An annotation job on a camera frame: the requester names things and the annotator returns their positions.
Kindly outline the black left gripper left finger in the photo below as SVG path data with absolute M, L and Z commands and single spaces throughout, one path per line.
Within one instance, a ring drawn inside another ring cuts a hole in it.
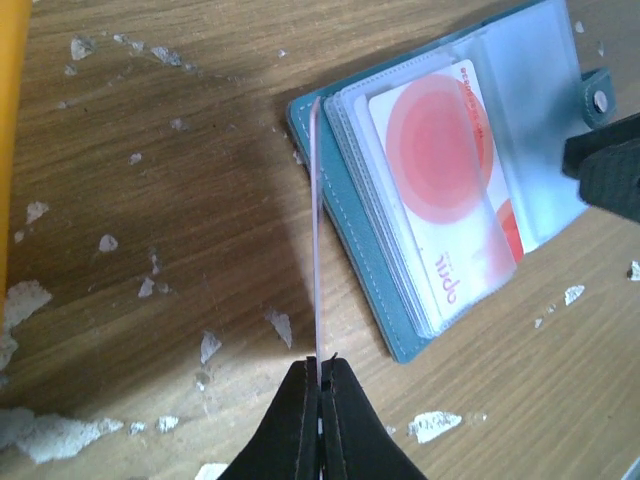
M 316 479 L 316 360 L 292 363 L 256 432 L 224 470 L 223 479 Z

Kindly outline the blue leather card holder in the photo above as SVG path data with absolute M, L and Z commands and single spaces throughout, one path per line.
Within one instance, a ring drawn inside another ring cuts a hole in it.
M 568 7 L 526 1 L 294 99 L 287 120 L 407 363 L 585 211 L 565 142 L 616 108 Z

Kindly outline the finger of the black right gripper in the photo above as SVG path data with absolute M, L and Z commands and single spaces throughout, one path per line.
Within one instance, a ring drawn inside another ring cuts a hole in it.
M 639 115 L 566 140 L 563 173 L 588 205 L 640 220 Z

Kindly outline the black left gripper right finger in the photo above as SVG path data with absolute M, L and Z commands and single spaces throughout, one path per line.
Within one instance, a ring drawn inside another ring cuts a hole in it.
M 423 479 L 378 418 L 349 363 L 322 363 L 322 475 L 325 479 Z

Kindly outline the red circle April card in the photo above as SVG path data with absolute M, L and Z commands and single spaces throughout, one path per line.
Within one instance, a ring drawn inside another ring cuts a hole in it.
M 474 65 L 464 59 L 380 93 L 368 111 L 384 151 L 371 166 L 397 195 L 389 213 L 429 328 L 441 331 L 524 255 Z

